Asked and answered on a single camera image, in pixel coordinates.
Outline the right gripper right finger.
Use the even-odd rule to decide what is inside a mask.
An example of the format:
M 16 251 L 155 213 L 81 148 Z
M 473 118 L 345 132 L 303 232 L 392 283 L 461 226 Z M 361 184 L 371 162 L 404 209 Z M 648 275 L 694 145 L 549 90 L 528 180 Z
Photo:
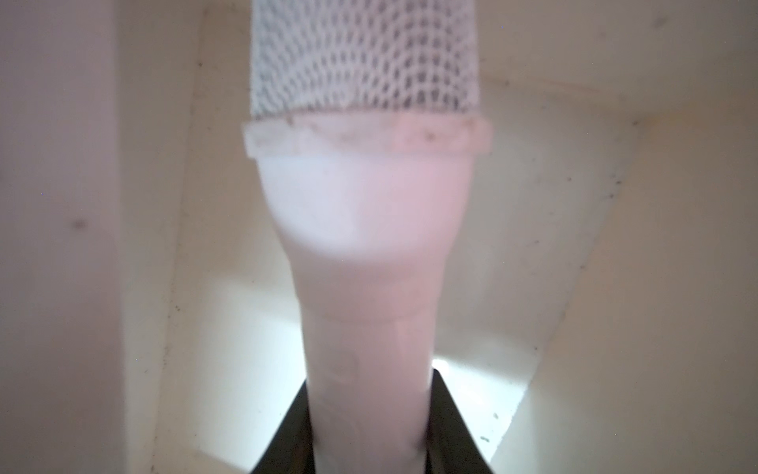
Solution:
M 493 474 L 437 369 L 432 371 L 426 473 Z

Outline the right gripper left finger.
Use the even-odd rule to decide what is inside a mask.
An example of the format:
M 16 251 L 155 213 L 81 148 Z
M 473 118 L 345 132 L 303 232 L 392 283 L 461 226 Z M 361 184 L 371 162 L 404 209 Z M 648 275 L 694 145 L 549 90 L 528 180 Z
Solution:
M 252 474 L 315 474 L 307 385 L 303 383 Z

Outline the white plastic drawer cabinet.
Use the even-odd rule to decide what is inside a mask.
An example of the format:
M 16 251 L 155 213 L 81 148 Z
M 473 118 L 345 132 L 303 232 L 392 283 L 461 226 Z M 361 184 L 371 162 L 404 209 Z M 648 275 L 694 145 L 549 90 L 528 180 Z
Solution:
M 1 5 L 1 469 L 149 473 L 202 1 Z

